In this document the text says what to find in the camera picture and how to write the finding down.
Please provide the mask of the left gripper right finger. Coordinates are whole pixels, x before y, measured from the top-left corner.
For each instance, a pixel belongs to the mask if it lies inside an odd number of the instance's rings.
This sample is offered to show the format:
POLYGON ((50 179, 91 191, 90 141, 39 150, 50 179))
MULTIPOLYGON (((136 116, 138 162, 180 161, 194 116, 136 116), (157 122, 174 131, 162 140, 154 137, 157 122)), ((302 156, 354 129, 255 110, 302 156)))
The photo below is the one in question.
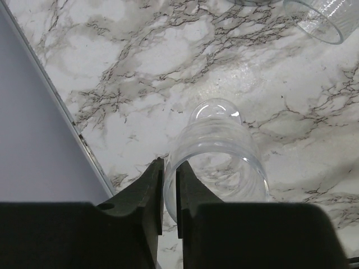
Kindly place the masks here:
POLYGON ((184 268, 347 268, 327 214, 307 203, 226 203, 189 163, 176 171, 184 268))

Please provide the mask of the clear glass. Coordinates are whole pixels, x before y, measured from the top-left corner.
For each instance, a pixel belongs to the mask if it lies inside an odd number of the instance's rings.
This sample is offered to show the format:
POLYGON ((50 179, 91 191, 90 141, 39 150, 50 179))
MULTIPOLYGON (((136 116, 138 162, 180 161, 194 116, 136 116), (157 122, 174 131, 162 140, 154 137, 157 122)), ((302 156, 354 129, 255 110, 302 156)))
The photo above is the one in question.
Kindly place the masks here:
POLYGON ((197 179, 224 202, 267 202, 268 177, 261 153, 238 108, 213 98, 192 112, 172 144, 165 165, 164 203, 177 220, 176 170, 184 162, 197 179))
POLYGON ((286 14, 313 38, 343 43, 358 28, 358 0, 284 1, 286 14))

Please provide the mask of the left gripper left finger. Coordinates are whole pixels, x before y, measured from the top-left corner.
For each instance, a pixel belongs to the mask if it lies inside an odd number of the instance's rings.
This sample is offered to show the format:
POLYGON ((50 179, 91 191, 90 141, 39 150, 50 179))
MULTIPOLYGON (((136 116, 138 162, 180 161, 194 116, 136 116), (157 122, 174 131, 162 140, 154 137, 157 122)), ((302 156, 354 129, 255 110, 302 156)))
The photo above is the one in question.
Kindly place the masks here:
POLYGON ((112 198, 1 203, 2 268, 156 268, 163 159, 112 198))

